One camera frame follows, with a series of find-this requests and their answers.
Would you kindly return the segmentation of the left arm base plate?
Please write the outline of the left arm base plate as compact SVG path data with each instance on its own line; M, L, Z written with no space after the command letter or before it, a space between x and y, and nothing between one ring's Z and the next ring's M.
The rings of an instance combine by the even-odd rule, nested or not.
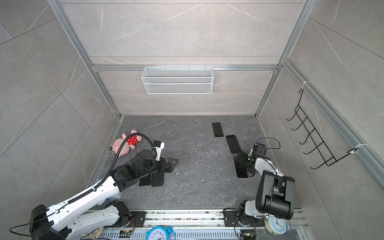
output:
M142 228L146 220L147 212L133 211L128 217L123 217L120 227L122 228Z

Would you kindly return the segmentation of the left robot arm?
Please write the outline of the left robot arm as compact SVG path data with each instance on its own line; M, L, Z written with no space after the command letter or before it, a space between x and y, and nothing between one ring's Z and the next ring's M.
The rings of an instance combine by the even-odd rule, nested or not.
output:
M70 240L103 227L125 227L132 215L124 202L115 201L104 209L89 212L95 205L117 196L127 188L144 182L153 187L164 184L164 174L174 171L178 159L160 157L142 150L125 164L71 199L46 207L39 205L31 212L30 235L33 240Z

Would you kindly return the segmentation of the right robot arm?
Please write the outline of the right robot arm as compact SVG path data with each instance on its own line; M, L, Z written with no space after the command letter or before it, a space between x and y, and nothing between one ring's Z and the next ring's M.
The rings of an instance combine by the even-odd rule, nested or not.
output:
M243 226L249 225L251 218L275 217L290 220L294 215L296 181L281 173L273 162L263 155L238 154L246 173L260 174L256 198L239 205L238 218Z

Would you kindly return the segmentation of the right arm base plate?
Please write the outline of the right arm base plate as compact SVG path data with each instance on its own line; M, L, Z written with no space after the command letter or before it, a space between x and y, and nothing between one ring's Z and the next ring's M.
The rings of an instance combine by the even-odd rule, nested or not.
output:
M245 214L239 214L237 209L223 210L226 227L264 227L264 218L254 218Z

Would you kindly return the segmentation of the black phone case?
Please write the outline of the black phone case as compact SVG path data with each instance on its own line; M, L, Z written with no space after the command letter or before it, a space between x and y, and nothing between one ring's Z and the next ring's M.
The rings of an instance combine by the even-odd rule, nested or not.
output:
M149 174L145 177L141 177L139 180L139 186L144 187L144 186L150 186L152 182L152 174Z

